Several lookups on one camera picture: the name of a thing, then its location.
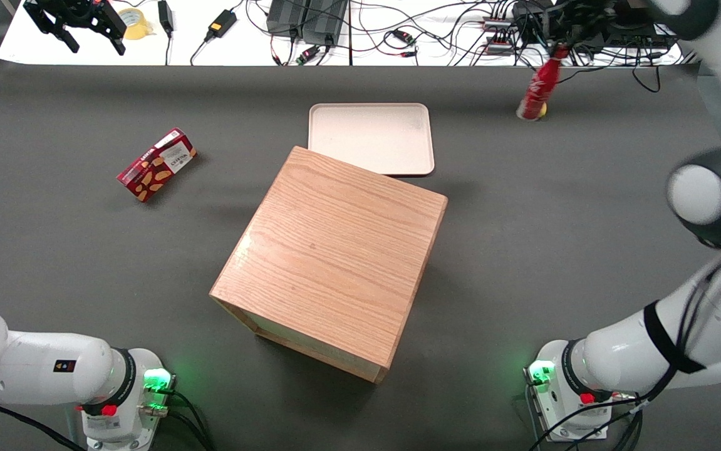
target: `red button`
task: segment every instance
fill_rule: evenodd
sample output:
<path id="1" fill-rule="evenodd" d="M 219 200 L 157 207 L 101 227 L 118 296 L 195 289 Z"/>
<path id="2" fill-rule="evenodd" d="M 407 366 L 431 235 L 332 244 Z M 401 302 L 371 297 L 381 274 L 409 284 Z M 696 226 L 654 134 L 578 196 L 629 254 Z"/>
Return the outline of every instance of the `red button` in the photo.
<path id="1" fill-rule="evenodd" d="M 116 405 L 105 405 L 101 408 L 101 414 L 105 417 L 112 417 L 118 411 Z"/>

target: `wood grain surface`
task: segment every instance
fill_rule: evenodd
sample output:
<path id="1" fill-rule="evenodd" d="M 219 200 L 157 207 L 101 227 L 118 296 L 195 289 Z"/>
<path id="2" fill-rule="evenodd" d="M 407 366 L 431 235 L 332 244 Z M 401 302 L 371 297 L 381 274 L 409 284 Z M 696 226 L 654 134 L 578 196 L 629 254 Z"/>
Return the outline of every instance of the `wood grain surface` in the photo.
<path id="1" fill-rule="evenodd" d="M 210 295 L 389 368 L 446 205 L 294 148 Z"/>

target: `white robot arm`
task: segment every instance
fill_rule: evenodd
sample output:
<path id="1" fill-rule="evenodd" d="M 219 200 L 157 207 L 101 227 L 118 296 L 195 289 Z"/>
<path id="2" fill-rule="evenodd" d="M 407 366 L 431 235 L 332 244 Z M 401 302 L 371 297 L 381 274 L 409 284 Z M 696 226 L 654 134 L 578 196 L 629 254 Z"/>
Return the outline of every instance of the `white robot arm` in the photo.
<path id="1" fill-rule="evenodd" d="M 82 414 L 88 447 L 146 450 L 167 413 L 172 376 L 146 349 L 80 334 L 9 331 L 0 317 L 0 403 L 64 405 Z"/>
<path id="2" fill-rule="evenodd" d="M 721 80 L 721 0 L 650 2 Z M 721 249 L 721 148 L 681 163 L 667 199 L 699 242 Z M 556 442 L 605 438 L 615 392 L 648 402 L 664 388 L 721 382 L 721 255 L 643 311 L 583 339 L 547 343 L 526 375 Z"/>

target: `red snack box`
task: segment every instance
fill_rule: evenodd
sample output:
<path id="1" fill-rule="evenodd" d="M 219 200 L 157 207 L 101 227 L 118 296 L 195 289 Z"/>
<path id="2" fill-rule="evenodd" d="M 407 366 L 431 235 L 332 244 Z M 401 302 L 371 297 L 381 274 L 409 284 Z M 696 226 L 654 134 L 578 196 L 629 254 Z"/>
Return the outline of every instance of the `red snack box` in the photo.
<path id="1" fill-rule="evenodd" d="M 179 128 L 174 128 L 142 157 L 123 169 L 118 182 L 137 196 L 137 200 L 146 202 L 194 157 L 196 149 L 188 136 Z"/>

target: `dark gray table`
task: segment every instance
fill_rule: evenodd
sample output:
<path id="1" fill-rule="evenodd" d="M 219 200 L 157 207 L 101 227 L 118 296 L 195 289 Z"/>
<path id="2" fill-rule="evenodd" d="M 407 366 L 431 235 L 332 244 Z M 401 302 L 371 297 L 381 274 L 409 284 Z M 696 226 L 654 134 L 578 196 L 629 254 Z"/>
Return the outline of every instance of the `dark gray table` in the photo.
<path id="1" fill-rule="evenodd" d="M 156 351 L 222 450 L 524 450 L 521 367 L 537 349 L 623 319 L 709 257 L 664 185 L 718 144 L 683 71 L 664 70 L 657 95 L 629 71 L 580 74 L 549 120 L 524 123 L 530 75 L 0 63 L 0 314 L 13 330 Z M 255 338 L 207 296 L 308 142 L 309 107 L 343 101 L 429 106 L 437 169 L 411 182 L 449 197 L 378 387 Z M 202 157 L 140 205 L 115 177 L 173 126 Z M 17 409 L 67 432 L 62 408 Z M 0 416 L 0 449 L 59 447 Z M 166 420 L 155 449 L 197 446 Z M 721 449 L 721 385 L 660 397 L 639 449 Z"/>

